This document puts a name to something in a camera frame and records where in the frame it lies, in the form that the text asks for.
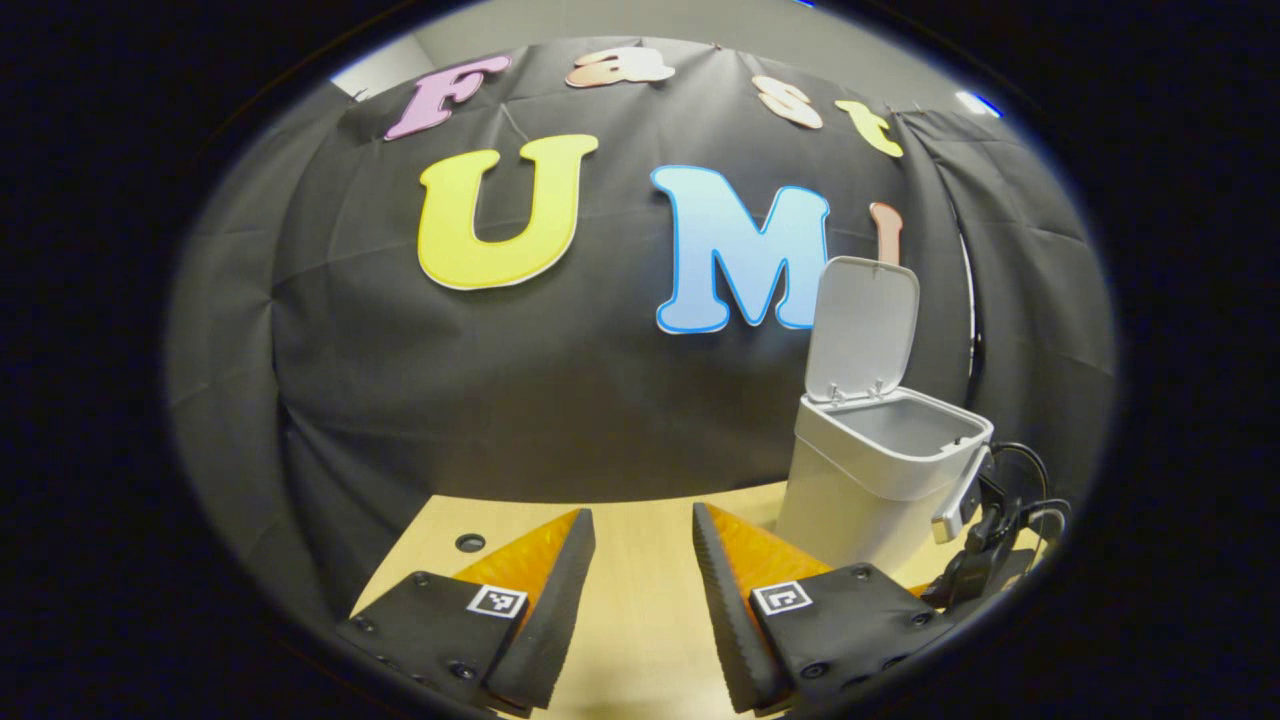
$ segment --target blue letter m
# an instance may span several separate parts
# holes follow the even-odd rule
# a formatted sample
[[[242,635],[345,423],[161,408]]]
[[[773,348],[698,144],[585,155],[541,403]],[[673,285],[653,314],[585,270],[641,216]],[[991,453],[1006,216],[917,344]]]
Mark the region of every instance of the blue letter m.
[[[803,187],[778,190],[764,229],[758,229],[716,170],[663,165],[650,177],[671,197],[676,215],[676,281],[671,300],[658,307],[658,327],[668,333],[709,333],[728,324],[728,304],[716,296],[717,264],[749,324],[764,320],[786,270],[778,323],[813,327],[818,277],[827,264],[823,223],[831,210],[820,195]]]

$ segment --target trash can lid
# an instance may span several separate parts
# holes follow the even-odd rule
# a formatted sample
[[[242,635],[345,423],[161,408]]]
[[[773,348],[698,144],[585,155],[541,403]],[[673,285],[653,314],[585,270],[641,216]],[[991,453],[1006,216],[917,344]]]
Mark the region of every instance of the trash can lid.
[[[911,356],[920,282],[899,265],[832,258],[818,281],[805,393],[815,402],[883,395]]]

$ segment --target black fabric backdrop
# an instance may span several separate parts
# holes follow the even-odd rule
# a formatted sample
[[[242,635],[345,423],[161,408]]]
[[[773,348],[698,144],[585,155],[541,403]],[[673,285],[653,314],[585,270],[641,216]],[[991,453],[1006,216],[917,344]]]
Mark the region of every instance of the black fabric backdrop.
[[[676,76],[564,85],[575,58],[636,44]],[[659,331],[672,214],[649,173],[664,164],[721,172],[756,223],[780,187],[817,191],[831,204],[828,256],[874,256],[867,205],[897,208],[902,264],[922,284],[902,384],[969,397],[997,438],[1037,447],[1059,489],[1080,497],[1112,402],[1111,309],[1066,193],[998,120],[896,113],[682,41],[566,40],[511,55],[448,122],[394,142],[381,136],[412,83],[358,105],[317,90],[246,152],[193,228],[169,320],[174,436],[210,518],[287,606],[344,615],[433,493],[616,501],[786,477],[809,333],[772,314],[751,328],[736,310],[719,333]],[[769,113],[750,83],[762,73],[804,90],[826,127]],[[837,99],[892,118],[906,155],[870,147]],[[567,133],[600,146],[582,161],[561,261],[508,288],[428,279],[415,250],[422,169],[498,150],[476,229],[504,240],[529,217],[520,147]],[[983,332],[972,391],[961,232]]]

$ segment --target screw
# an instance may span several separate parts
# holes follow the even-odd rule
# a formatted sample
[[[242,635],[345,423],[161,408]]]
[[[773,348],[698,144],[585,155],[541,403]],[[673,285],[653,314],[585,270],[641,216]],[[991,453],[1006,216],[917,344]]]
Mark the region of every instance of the screw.
[[[453,673],[454,675],[462,678],[463,680],[474,680],[476,676],[476,671],[462,662],[451,664],[449,673]]]

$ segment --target wooden table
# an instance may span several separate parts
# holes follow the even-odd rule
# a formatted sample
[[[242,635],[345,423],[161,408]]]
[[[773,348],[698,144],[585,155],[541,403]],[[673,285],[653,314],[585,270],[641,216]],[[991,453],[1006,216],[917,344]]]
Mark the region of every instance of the wooden table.
[[[754,717],[735,714],[728,701],[694,559],[691,506],[710,502],[772,530],[785,491],[781,482],[714,495],[579,505],[433,496],[370,578],[352,615],[415,570],[452,575],[543,523],[590,507],[596,546],[573,641],[550,708],[534,710],[532,717]],[[484,550],[457,550],[454,541],[465,533],[484,536]],[[925,541],[892,578],[908,588],[933,580],[963,538],[961,533],[943,546]],[[1023,530],[1016,547],[1034,548],[1034,533]]]

